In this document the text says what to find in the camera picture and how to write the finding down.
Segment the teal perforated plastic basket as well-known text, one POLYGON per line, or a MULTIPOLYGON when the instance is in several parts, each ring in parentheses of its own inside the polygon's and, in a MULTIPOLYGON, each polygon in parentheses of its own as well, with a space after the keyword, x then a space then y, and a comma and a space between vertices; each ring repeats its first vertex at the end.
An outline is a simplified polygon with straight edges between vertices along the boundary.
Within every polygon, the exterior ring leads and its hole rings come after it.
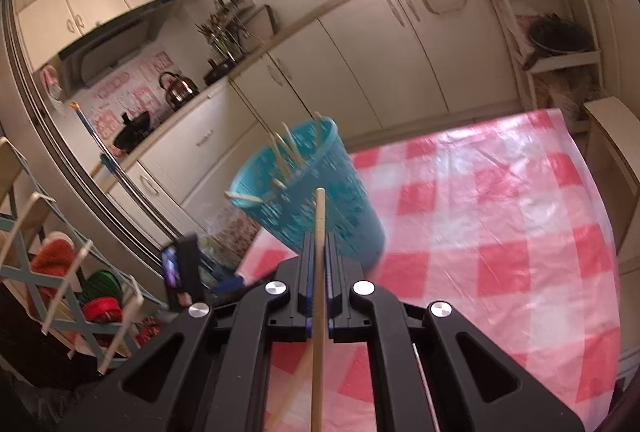
POLYGON ((296 165, 291 150, 285 156, 292 178, 282 177, 274 159, 271 141, 257 151, 233 178, 228 191, 266 198, 277 195, 264 205, 231 204, 286 247, 299 252, 304 235, 314 229, 316 189, 326 190, 326 228, 336 240, 342 256, 359 261, 370 270, 382 256, 385 234, 369 195, 338 134, 336 122, 322 117, 322 145, 316 149, 314 119, 291 129, 305 165, 296 165), (272 180, 288 188, 281 191, 272 180))

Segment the white storage shelf rack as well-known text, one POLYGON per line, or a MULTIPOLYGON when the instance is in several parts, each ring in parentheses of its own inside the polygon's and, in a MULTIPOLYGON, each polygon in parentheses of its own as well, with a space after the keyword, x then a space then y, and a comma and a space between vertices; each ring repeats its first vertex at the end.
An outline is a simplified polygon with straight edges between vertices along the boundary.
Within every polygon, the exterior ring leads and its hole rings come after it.
POLYGON ((604 92, 600 44, 588 0, 491 0, 527 111, 557 108, 571 133, 584 104, 604 92))

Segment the metal kettle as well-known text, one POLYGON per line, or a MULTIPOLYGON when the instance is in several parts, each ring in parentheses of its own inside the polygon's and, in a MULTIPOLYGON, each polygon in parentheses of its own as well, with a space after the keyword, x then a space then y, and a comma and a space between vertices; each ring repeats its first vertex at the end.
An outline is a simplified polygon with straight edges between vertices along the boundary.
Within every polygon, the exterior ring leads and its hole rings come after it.
POLYGON ((163 72, 158 85, 165 92, 165 100, 171 111, 179 111, 186 103, 200 94, 198 86, 189 77, 177 73, 163 72))

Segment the red white checkered tablecloth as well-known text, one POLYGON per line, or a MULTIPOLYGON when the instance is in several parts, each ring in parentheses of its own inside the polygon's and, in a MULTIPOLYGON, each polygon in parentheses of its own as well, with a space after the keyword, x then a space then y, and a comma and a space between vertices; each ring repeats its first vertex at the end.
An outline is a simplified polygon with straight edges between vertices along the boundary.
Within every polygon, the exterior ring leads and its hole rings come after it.
POLYGON ((613 231, 556 109, 357 153, 385 249, 372 283, 450 302, 594 430, 620 355, 613 231))

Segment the black wok pan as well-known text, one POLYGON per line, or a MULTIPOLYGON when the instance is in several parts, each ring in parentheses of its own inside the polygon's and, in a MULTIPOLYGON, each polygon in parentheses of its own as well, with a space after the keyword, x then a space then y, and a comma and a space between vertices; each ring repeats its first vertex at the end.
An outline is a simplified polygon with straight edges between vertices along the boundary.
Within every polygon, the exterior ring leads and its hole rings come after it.
POLYGON ((122 130, 117 133, 113 145, 126 154, 130 154, 151 133, 151 115, 142 111, 134 118, 122 113, 122 130))

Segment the bamboo chopstick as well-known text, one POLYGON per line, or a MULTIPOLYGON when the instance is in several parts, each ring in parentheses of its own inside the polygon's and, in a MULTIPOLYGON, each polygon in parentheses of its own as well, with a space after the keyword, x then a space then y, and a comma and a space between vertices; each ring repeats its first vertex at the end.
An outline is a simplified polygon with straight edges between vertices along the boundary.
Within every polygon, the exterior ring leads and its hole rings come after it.
POLYGON ((273 179, 272 185, 277 189, 280 189, 281 191, 285 191, 288 188, 282 181, 278 179, 273 179))
POLYGON ((314 304, 312 304, 312 383, 311 432, 322 431, 323 361, 326 345, 326 273, 324 273, 324 244, 326 243, 326 190, 316 189, 314 217, 314 304))
POLYGON ((293 175, 292 169, 285 158, 285 156, 288 155, 290 148, 285 143, 285 140, 283 140, 283 137, 281 137, 277 132, 270 133, 270 141, 274 159, 276 159, 276 163, 281 170, 282 177, 288 181, 293 175))
POLYGON ((316 149, 322 145, 322 115, 314 111, 314 131, 316 131, 316 149))
POLYGON ((285 122, 282 123, 282 127, 284 131, 284 140, 288 145, 288 148, 291 150, 293 159, 295 160, 296 165, 299 166, 299 168, 302 168, 305 165, 305 162, 302 157, 302 154, 299 153, 293 134, 285 122))
POLYGON ((308 372, 311 371, 312 361, 314 360, 314 346, 308 345, 306 351, 300 362, 296 367, 296 371, 293 374, 288 386, 283 393, 279 405, 274 412, 269 416, 265 424, 265 431, 274 431, 279 426, 279 423, 283 420, 284 415, 288 412, 292 400, 296 397, 296 394, 308 376, 308 372))
POLYGON ((235 204, 244 204, 244 205, 264 205, 273 203, 278 199, 277 195, 270 193, 266 198, 259 197, 250 194, 243 194, 239 192, 225 191, 224 197, 228 200, 232 201, 235 204))

